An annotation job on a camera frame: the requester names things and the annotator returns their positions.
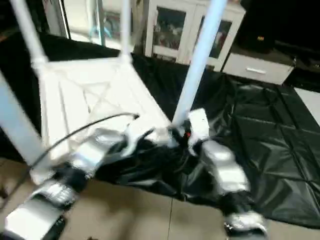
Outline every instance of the white support structure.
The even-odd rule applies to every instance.
[[[31,166],[45,151],[41,138],[20,106],[20,103],[0,71],[0,126],[25,162]],[[50,161],[44,158],[32,174],[35,183],[48,175]]]
[[[227,2],[228,0],[211,0],[174,113],[174,125],[183,123],[191,110]]]
[[[106,44],[105,40],[105,23],[104,23],[104,9],[102,5],[102,0],[96,0],[96,13],[97,13],[97,25],[98,25],[98,32],[100,37],[100,44],[104,46]]]
[[[121,9],[121,57],[125,61],[132,60],[129,44],[130,44],[130,36],[131,36],[131,1],[130,0],[122,0],[122,9]]]
[[[24,0],[10,1],[30,52],[33,70],[39,80],[41,135],[42,144],[45,147],[53,145],[88,122],[115,113],[147,114],[154,119],[154,126],[157,128],[165,128],[170,124],[131,64],[129,52],[130,0],[122,2],[122,50],[118,57],[55,62],[48,61]],[[10,111],[14,114],[11,117],[16,119],[16,121],[8,122],[8,116],[1,115],[1,126],[6,129],[6,133],[26,163],[32,165],[44,148],[13,93],[7,87],[1,90],[6,94],[2,94],[0,98],[10,96],[9,106],[3,107],[6,109],[5,113]],[[132,121],[131,117],[124,116],[103,122],[99,127],[123,131],[130,121]],[[21,130],[25,136],[23,139],[19,139],[20,135],[15,128],[23,128]],[[58,145],[32,173],[32,176],[39,174],[43,166],[51,165],[52,161],[76,147],[90,131],[92,128]],[[29,147],[28,144],[33,145],[36,150]],[[36,184],[40,183],[38,178],[34,181]]]

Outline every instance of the beige floor tile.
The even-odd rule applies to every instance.
[[[5,158],[0,157],[0,167],[5,163],[5,161],[6,161]]]
[[[77,240],[77,239],[72,239],[64,234],[64,235],[60,236],[59,240]]]
[[[25,173],[26,169],[27,165],[20,162],[6,160],[2,163],[2,165],[0,166],[0,176],[2,177],[4,187],[8,193],[12,191],[13,187],[16,185],[22,174]],[[1,216],[8,215],[19,204],[23,203],[24,200],[29,196],[29,194],[34,190],[34,188],[35,185],[32,183],[31,178],[28,177],[26,182],[13,195],[3,213],[1,213]]]
[[[268,221],[270,240],[319,240],[320,230],[308,229],[277,221]]]
[[[214,208],[173,201],[169,240],[225,240],[222,215]],[[320,230],[267,222],[270,240],[319,240]]]
[[[91,181],[69,214],[73,240],[167,240],[171,198]]]
[[[225,240],[223,218],[212,207],[173,200],[169,240]]]

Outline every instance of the white metal frame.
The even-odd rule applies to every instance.
[[[150,0],[148,10],[148,21],[146,30],[146,42],[144,54],[151,57],[152,54],[159,54],[176,58],[177,63],[183,63],[184,61],[184,49],[188,44],[188,35],[191,30],[192,20],[194,18],[194,6],[187,2],[182,4],[176,4],[176,1],[172,0]],[[154,40],[154,27],[157,23],[158,11],[157,7],[176,10],[185,13],[183,30],[179,43],[179,49],[171,49],[163,46],[153,45]]]
[[[194,13],[193,24],[190,31],[189,42],[187,46],[187,50],[184,57],[184,64],[190,64],[192,54],[196,45],[196,40],[198,36],[198,32],[200,29],[201,19],[206,15],[208,10],[207,6],[197,5]],[[231,22],[231,27],[229,29],[228,35],[224,41],[223,47],[220,51],[219,57],[209,57],[207,64],[210,66],[214,66],[214,70],[219,72],[226,60],[228,52],[231,48],[233,40],[238,32],[240,24],[242,22],[244,15],[240,13],[235,13],[234,11],[226,9],[222,15],[222,21]]]
[[[128,52],[131,19],[129,0],[123,0],[124,7],[121,13],[122,51],[119,57],[61,62],[48,61],[24,0],[10,1],[30,52],[32,67],[39,79],[43,143],[2,76],[0,76],[0,91],[3,94],[0,95],[0,103],[1,109],[5,110],[2,111],[5,115],[0,115],[0,125],[28,165],[34,163],[35,157],[40,155],[46,145],[53,144],[55,140],[58,140],[51,134],[58,133],[55,137],[60,139],[72,131],[70,127],[77,128],[77,125],[83,125],[86,122],[78,121],[78,119],[85,117],[87,121],[90,121],[92,115],[99,113],[100,103],[107,101],[106,90],[110,85],[113,85],[114,91],[113,95],[109,97],[115,100],[116,104],[133,111],[137,110],[138,113],[148,113],[157,123],[155,127],[168,126],[169,120],[131,65],[131,56]],[[181,123],[191,109],[226,4],[227,0],[211,0],[174,114],[173,124]],[[77,101],[77,96],[83,90],[97,97],[91,113],[84,112],[83,106],[81,107],[80,102]],[[74,98],[77,98],[76,101],[73,101],[72,105],[68,105],[68,101]],[[75,121],[72,125],[70,125],[70,118],[68,118],[70,115],[68,109],[73,110],[72,114],[76,115],[76,119],[71,119]],[[62,147],[70,149],[69,143],[67,142],[67,146]],[[33,151],[30,151],[30,145],[33,145]],[[49,165],[50,159],[44,161],[43,164]],[[38,168],[32,173],[32,179],[35,183],[39,184],[44,179],[43,175],[39,177],[39,174],[44,170],[46,168]]]
[[[42,4],[50,33],[57,36],[68,37],[66,20],[62,12],[61,1],[42,0]]]

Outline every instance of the black cloth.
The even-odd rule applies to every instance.
[[[52,61],[118,55],[54,36],[40,35],[40,40]],[[37,79],[21,36],[0,43],[0,55],[1,71],[40,129]],[[133,65],[172,119],[188,66],[139,55],[133,55]],[[193,104],[197,108],[206,110],[211,136],[234,151],[266,218],[320,228],[320,128],[293,88],[206,70]],[[140,155],[102,167],[97,178],[219,207],[204,166],[180,149],[147,147]]]

